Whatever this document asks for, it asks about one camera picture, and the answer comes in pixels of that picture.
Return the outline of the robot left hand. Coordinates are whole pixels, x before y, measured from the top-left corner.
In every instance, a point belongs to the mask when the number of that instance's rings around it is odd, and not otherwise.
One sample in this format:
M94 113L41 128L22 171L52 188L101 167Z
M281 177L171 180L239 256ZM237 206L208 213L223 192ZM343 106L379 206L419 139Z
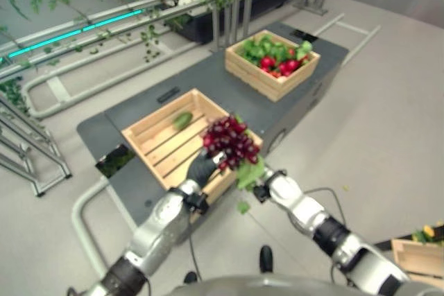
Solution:
M201 149L189 165L186 179L195 182L200 189L203 189L224 159L225 154L223 152L212 156L205 148Z

